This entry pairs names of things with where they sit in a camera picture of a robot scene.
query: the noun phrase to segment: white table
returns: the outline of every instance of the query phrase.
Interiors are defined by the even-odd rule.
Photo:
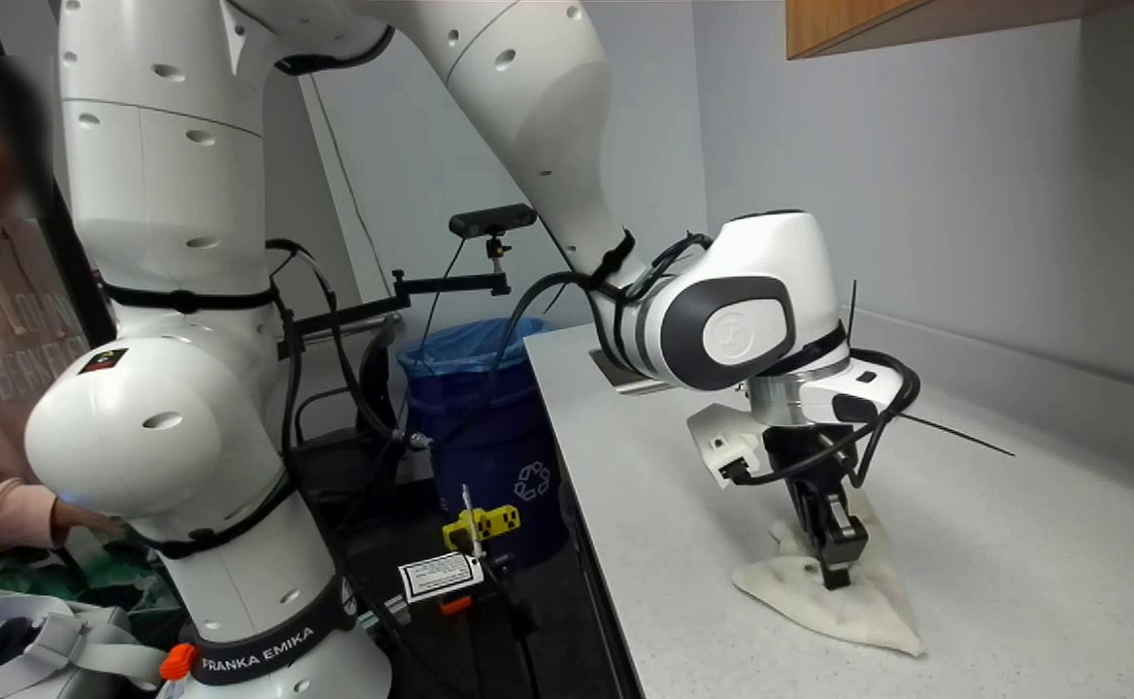
[[[962,399],[898,422],[867,485],[927,646],[923,661],[804,632],[731,585],[770,557],[786,485],[722,494],[685,418],[696,394],[615,396],[595,333],[527,342],[617,625],[652,699],[1111,699],[1134,694],[1134,479]]]

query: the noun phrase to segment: blue bin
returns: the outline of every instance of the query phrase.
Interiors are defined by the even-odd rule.
[[[511,557],[511,568],[533,568],[568,544],[554,435],[524,352],[524,339],[538,333],[542,322],[524,318],[518,327],[491,383],[500,327],[496,318],[432,333],[400,352],[400,365],[406,374],[413,432],[435,438],[432,463],[443,514],[457,515],[462,485],[479,509],[518,506],[520,531],[493,553]]]

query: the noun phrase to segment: white wall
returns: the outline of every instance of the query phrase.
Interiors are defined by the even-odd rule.
[[[615,67],[615,113],[604,131],[604,188],[617,221],[642,236],[667,239],[707,221],[698,92],[689,0],[595,0],[597,36]],[[485,139],[448,97],[432,67],[406,40],[349,72],[313,76],[343,139],[366,224],[382,263],[406,277],[443,277],[453,239],[448,219],[500,203],[524,203]],[[511,232],[505,260],[520,296],[563,260],[542,228]],[[482,245],[471,245],[457,272],[491,272]],[[435,327],[505,316],[511,298],[452,296]],[[417,304],[406,329],[417,339],[428,304]]]
[[[867,305],[1134,381],[1134,3],[786,61],[782,0],[696,0],[696,41],[713,221],[809,205]]]

